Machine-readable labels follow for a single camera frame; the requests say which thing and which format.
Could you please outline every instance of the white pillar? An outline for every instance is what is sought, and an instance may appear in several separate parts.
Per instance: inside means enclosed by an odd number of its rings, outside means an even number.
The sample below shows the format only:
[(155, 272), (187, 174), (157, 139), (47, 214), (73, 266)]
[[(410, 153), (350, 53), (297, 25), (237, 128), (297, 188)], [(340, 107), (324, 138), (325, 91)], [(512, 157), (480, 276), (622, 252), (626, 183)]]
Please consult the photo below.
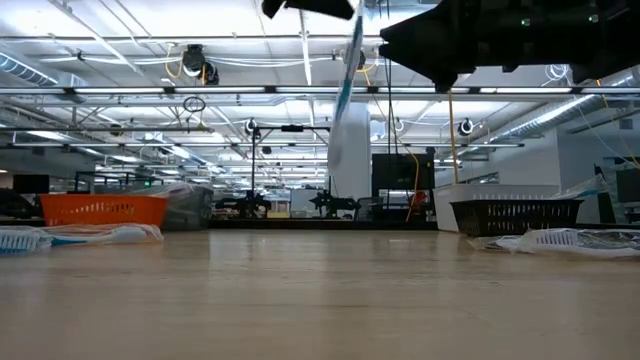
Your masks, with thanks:
[(330, 170), (331, 194), (358, 200), (371, 197), (371, 130), (368, 104), (351, 103), (344, 113), (339, 137), (340, 162)]

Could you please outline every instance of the ceiling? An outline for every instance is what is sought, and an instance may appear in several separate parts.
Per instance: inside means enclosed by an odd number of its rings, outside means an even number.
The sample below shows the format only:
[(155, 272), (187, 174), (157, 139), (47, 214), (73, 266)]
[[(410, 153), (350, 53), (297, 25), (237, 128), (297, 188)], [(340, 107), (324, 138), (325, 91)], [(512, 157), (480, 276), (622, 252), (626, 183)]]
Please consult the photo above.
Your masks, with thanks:
[[(386, 86), (384, 60), (378, 59), (377, 47), (382, 43), (378, 38), (381, 28), (422, 13), (434, 5), (418, 4), (416, 1), (392, 1), (390, 15), (383, 9), (382, 16), (378, 9), (366, 11), (363, 45), (367, 57), (365, 74), (356, 75), (356, 86)], [(242, 85), (298, 85), (298, 86), (338, 86), (344, 72), (341, 56), (353, 32), (353, 23), (327, 16), (300, 13), (297, 10), (283, 9), (271, 20), (260, 12), (259, 0), (96, 0), (67, 1), (72, 9), (72, 16), (65, 14), (48, 0), (1, 0), (0, 13), (0, 45), (36, 66), (43, 73), (65, 72), (77, 75), (88, 86), (193, 86), (198, 80), (181, 76), (173, 78), (167, 73), (166, 66), (172, 73), (179, 71), (180, 53), (187, 44), (204, 45), (205, 55), (216, 65), (220, 74), (220, 86)], [(305, 70), (305, 46), (302, 28), (308, 37), (308, 58), (310, 67)], [(107, 46), (96, 41), (95, 37), (105, 38)], [(121, 58), (135, 64), (141, 71), (134, 71)], [(521, 67), (511, 74), (502, 73), (499, 68), (482, 68), (474, 74), (461, 77), (456, 86), (541, 86), (553, 84), (554, 76), (544, 66)], [(431, 86), (429, 79), (416, 74), (400, 65), (391, 68), (393, 86)], [(15, 76), (0, 73), (1, 86), (32, 86)], [(41, 115), (50, 116), (49, 126), (68, 125), (72, 119), (72, 108), (56, 105), (55, 99), (43, 102), (36, 98), (16, 98), (23, 100), (21, 107), (39, 111)], [(244, 96), (243, 106), (234, 104), (236, 96), (217, 96), (207, 98), (207, 109), (195, 114), (190, 120), (191, 126), (201, 123), (210, 132), (167, 133), (164, 140), (179, 143), (198, 142), (243, 142), (243, 128), (247, 119), (253, 118), (261, 125), (304, 124), (310, 125), (312, 120), (317, 126), (327, 125), (333, 113), (332, 98), (310, 97), (301, 99), (284, 99), (274, 102), (273, 96)], [(366, 101), (373, 121), (384, 121), (388, 112), (388, 99), (356, 99)], [(499, 128), (511, 119), (526, 113), (542, 104), (541, 101), (470, 101), (472, 99), (453, 101), (455, 121), (466, 118), (483, 127), (477, 131), (490, 132)], [(221, 106), (211, 106), (220, 102)], [(310, 116), (311, 108), (315, 117)], [(448, 103), (427, 101), (420, 98), (411, 100), (394, 100), (394, 114), (402, 123), (401, 136), (411, 142), (447, 142), (443, 137), (443, 127), (449, 121)], [(82, 126), (111, 126), (121, 123), (122, 126), (168, 127), (176, 123), (185, 126), (187, 115), (176, 121), (174, 110), (180, 112), (181, 107), (173, 109), (158, 102), (144, 106), (96, 107), (76, 106), (76, 117), (82, 118)], [(99, 141), (139, 141), (143, 134), (127, 133), (121, 138), (110, 135), (95, 134), (93, 139)], [(269, 137), (274, 142), (317, 142), (317, 135), (305, 133), (275, 132)], [(222, 148), (187, 149), (192, 154), (215, 165), (242, 166), (247, 165), (242, 159), (242, 150)], [(109, 150), (94, 148), (103, 154)], [(155, 149), (140, 152), (141, 159), (156, 160), (151, 164), (175, 162), (178, 165), (190, 165), (189, 161), (172, 159), (172, 154), (158, 154)], [(318, 158), (326, 157), (326, 147), (274, 149), (268, 158)], [(96, 156), (96, 161), (104, 161)], [(312, 163), (312, 167), (323, 168), (323, 163)], [(265, 179), (273, 181), (273, 176)], [(279, 178), (284, 183), (301, 184), (305, 180), (291, 181)]]

